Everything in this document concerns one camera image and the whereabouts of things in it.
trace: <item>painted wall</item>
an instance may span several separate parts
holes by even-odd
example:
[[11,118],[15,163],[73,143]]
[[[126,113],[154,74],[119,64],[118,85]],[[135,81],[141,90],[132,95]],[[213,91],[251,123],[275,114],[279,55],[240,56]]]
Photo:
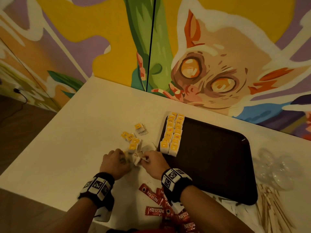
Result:
[[31,104],[58,111],[92,75],[143,90],[153,3],[0,0],[0,66],[9,71],[0,93],[16,98],[21,86]]
[[0,0],[0,93],[23,99],[20,85],[58,111],[95,75],[311,140],[310,10],[311,0]]
[[311,140],[311,0],[156,5],[149,92]]

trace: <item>brown floor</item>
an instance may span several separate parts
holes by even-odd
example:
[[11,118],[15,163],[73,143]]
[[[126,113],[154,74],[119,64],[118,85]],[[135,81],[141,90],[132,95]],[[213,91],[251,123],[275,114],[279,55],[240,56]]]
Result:
[[[0,121],[20,109],[21,101],[0,95]],[[0,174],[51,121],[56,113],[32,105],[0,124]],[[49,232],[64,215],[63,211],[0,189],[0,232]],[[107,228],[92,223],[89,232],[101,233]]]

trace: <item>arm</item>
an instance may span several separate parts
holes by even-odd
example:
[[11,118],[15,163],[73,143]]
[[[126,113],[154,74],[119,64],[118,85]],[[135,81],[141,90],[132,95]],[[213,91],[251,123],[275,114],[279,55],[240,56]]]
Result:
[[[161,180],[164,171],[169,169],[162,153],[148,151],[144,153],[144,157],[149,162],[141,160],[141,164],[147,173],[153,178]],[[192,185],[182,191],[180,200],[193,222],[203,232],[253,233],[245,223],[221,204]]]
[[[106,172],[119,180],[130,171],[124,153],[120,149],[112,150],[103,156],[99,172]],[[63,216],[51,233],[87,233],[96,213],[97,206],[89,198],[79,199]]]

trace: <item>orange eye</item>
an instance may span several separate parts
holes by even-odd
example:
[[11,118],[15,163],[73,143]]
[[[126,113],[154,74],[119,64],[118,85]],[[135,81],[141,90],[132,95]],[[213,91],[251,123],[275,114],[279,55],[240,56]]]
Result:
[[186,78],[196,78],[201,73],[200,63],[194,58],[186,58],[181,63],[180,71]]
[[211,84],[214,92],[224,93],[235,88],[236,82],[232,78],[218,78]]

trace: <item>forearm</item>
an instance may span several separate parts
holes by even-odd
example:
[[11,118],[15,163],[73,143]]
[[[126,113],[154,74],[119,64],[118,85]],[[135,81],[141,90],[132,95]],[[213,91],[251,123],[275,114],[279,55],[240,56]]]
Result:
[[192,185],[183,190],[180,200],[193,222],[204,233],[253,233],[221,204]]
[[79,199],[60,220],[51,233],[87,233],[97,207],[88,198]]

